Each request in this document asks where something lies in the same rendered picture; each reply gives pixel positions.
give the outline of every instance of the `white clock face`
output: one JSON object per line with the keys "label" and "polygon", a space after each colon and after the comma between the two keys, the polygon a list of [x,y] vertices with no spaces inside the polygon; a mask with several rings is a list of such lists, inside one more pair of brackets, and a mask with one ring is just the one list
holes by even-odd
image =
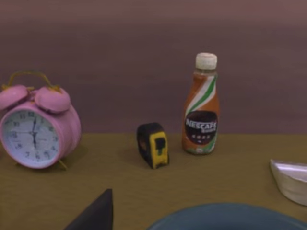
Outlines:
{"label": "white clock face", "polygon": [[2,124],[2,137],[9,153],[29,167],[48,164],[59,150],[54,127],[30,110],[18,111],[7,117]]}

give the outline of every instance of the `twin bell alarm clock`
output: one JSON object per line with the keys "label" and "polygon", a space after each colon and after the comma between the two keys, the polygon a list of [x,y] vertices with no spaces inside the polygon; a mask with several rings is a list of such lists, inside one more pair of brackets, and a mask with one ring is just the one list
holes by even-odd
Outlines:
{"label": "twin bell alarm clock", "polygon": [[[42,77],[46,87],[38,90],[12,85],[18,75]],[[2,85],[0,140],[6,152],[19,164],[42,169],[70,154],[81,138],[81,123],[68,93],[52,85],[45,74],[19,71]]]}

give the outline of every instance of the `teal round object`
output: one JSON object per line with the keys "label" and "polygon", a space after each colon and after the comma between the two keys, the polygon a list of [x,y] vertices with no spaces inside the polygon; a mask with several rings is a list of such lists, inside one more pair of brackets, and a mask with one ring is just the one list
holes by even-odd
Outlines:
{"label": "teal round object", "polygon": [[263,207],[218,203],[182,209],[147,230],[307,230],[307,223]]}

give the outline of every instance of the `brown wall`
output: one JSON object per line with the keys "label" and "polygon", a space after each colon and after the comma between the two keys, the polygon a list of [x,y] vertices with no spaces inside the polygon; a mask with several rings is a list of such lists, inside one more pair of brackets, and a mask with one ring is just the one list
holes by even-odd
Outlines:
{"label": "brown wall", "polygon": [[219,57],[221,132],[306,133],[306,9],[304,0],[2,0],[0,80],[45,72],[71,94],[85,132],[150,121],[179,132],[195,55],[209,51]]}

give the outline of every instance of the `silver container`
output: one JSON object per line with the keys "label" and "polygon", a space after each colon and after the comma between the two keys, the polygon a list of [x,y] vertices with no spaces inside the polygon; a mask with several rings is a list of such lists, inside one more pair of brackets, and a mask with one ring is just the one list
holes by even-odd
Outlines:
{"label": "silver container", "polygon": [[307,164],[271,160],[270,166],[281,193],[307,206]]}

